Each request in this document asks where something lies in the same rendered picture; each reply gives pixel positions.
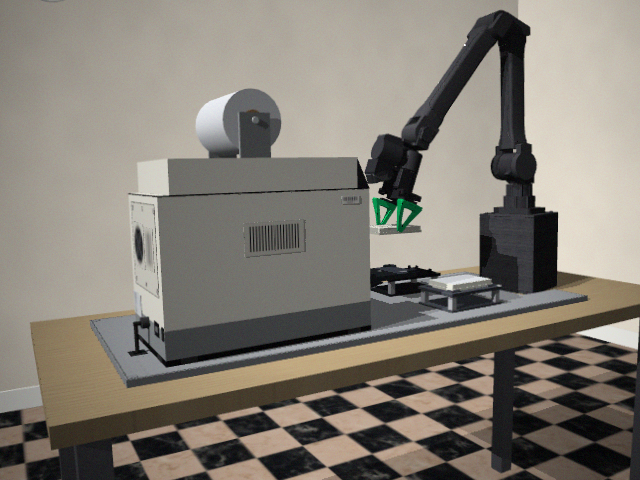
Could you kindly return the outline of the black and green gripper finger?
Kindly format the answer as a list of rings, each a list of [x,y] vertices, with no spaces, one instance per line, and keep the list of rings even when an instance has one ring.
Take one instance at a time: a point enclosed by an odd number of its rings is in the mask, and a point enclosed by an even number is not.
[[[373,206],[374,206],[374,211],[376,216],[376,225],[385,225],[397,206],[378,198],[373,198],[372,201],[373,201]],[[387,208],[386,214],[381,223],[380,223],[380,206]]]
[[[402,224],[402,216],[404,212],[404,208],[411,210],[411,214],[408,216],[406,221]],[[397,231],[403,232],[403,230],[408,226],[408,224],[422,211],[422,207],[406,201],[404,199],[397,200]]]

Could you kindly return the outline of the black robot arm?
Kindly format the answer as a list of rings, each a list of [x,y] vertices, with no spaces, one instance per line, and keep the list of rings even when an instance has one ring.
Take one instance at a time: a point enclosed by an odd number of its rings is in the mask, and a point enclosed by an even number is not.
[[[468,33],[467,42],[437,86],[402,129],[401,138],[391,134],[377,137],[371,150],[372,159],[368,159],[365,169],[367,183],[383,182],[382,188],[409,191],[413,177],[411,171],[418,174],[423,157],[417,152],[428,150],[448,110],[488,51],[498,41],[501,133],[499,150],[496,146],[496,155],[491,161],[491,172],[496,179],[509,184],[506,184],[506,196],[503,196],[504,208],[494,207],[494,213],[545,213],[545,207],[533,208],[535,196],[531,196],[533,184],[529,184],[534,183],[537,161],[532,154],[532,144],[527,143],[525,136],[526,36],[530,36],[530,27],[504,10],[480,17]],[[515,148],[516,152],[513,152]]]

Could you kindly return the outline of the grey cylinder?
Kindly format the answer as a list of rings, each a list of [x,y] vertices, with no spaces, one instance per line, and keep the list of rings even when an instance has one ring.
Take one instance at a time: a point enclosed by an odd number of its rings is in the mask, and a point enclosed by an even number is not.
[[[219,156],[239,155],[238,112],[270,113],[271,146],[281,130],[281,114],[265,92],[247,88],[206,103],[196,118],[196,134],[205,149]]]

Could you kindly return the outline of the white well plate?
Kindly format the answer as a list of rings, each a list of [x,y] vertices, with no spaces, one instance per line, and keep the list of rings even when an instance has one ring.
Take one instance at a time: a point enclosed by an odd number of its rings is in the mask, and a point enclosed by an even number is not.
[[[421,226],[408,224],[408,226],[403,230],[403,232],[398,232],[397,224],[370,225],[370,234],[389,235],[389,234],[417,233],[417,232],[421,232],[420,228]]]

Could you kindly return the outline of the white flat plate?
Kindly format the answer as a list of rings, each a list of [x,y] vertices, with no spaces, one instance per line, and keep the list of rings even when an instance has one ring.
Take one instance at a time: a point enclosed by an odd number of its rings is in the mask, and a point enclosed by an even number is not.
[[[438,279],[429,280],[429,284],[434,288],[442,290],[468,290],[480,287],[486,287],[490,285],[491,279],[473,276],[473,275],[459,275]]]

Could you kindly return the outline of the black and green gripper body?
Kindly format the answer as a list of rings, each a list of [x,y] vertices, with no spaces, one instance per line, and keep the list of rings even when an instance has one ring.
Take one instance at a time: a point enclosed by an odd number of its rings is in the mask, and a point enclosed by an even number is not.
[[[415,184],[415,181],[416,181],[416,178],[417,178],[417,174],[415,174],[414,172],[411,172],[411,173],[413,173],[413,177],[412,177],[412,181],[411,181],[411,184],[410,184],[410,187],[409,187],[409,191],[410,192],[405,190],[405,189],[379,188],[379,191],[378,191],[379,194],[381,194],[381,195],[387,194],[387,197],[386,197],[387,199],[385,199],[385,198],[379,198],[379,199],[387,201],[387,202],[389,202],[391,204],[394,204],[396,206],[397,206],[397,200],[398,199],[404,199],[406,201],[409,201],[409,202],[414,203],[414,204],[417,205],[417,202],[415,202],[415,201],[420,202],[422,197],[412,193],[413,188],[414,188],[414,184]],[[400,197],[400,196],[402,196],[402,197]],[[390,199],[392,201],[390,201],[388,199]]]

